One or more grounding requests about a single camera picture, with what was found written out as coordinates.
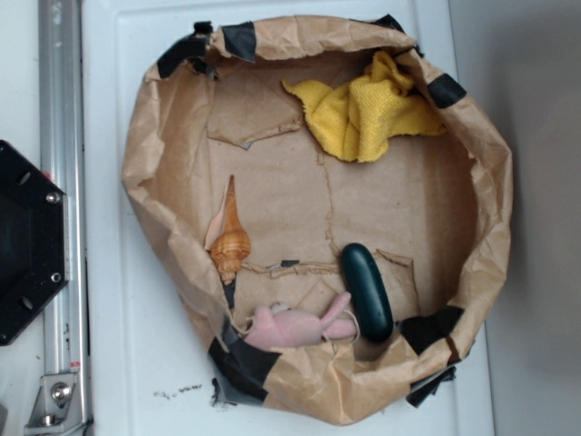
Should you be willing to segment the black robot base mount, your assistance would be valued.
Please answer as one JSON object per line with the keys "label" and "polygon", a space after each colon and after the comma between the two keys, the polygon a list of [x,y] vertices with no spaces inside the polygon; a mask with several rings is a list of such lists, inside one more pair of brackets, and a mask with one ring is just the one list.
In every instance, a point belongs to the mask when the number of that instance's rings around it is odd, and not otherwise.
{"label": "black robot base mount", "polygon": [[8,346],[67,284],[66,194],[1,142],[1,344]]}

